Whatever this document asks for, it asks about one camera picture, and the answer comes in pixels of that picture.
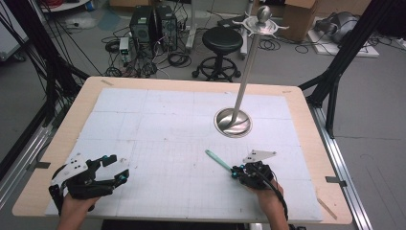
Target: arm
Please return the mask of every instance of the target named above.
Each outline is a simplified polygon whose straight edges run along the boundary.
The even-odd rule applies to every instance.
[[[279,188],[283,194],[283,188],[275,180],[272,185]],[[272,230],[287,230],[289,226],[284,216],[284,209],[278,197],[272,190],[254,190],[258,196],[258,202],[262,212],[268,217]]]
[[[89,208],[100,198],[73,199],[68,194],[63,200],[62,213],[60,215],[57,230],[77,230],[86,218]]]

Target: round metal base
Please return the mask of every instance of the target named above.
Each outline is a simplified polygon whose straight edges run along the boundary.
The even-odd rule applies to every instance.
[[[252,128],[251,117],[244,111],[239,111],[236,121],[230,124],[233,118],[233,108],[223,108],[214,115],[214,125],[217,130],[227,137],[243,137]]]

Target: stool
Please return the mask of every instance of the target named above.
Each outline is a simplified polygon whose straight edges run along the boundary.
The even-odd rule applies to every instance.
[[[206,81],[228,80],[229,82],[233,82],[232,77],[238,78],[241,76],[241,72],[237,70],[236,64],[224,57],[241,48],[241,34],[230,28],[214,27],[203,34],[202,41],[203,44],[217,56],[204,59],[200,65],[197,66],[196,71],[192,72],[194,78],[197,78],[200,71],[207,77]],[[215,59],[214,65],[205,64],[212,59]],[[231,65],[223,67],[223,60],[226,60]],[[206,72],[206,69],[212,70],[212,73]],[[228,75],[225,73],[226,70],[231,70],[233,73]]]

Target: teal stick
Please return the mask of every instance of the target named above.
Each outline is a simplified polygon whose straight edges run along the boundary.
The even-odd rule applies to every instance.
[[[217,155],[215,155],[212,151],[206,149],[206,153],[212,157],[212,159],[217,162],[220,166],[224,167],[228,172],[231,170],[231,167],[228,166],[223,160],[221,160]]]

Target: headphones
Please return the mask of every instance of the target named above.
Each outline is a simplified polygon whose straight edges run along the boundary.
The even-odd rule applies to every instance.
[[[357,22],[358,18],[350,12],[334,12],[323,20],[317,20],[314,31],[324,32],[333,42],[341,44],[350,34]]]

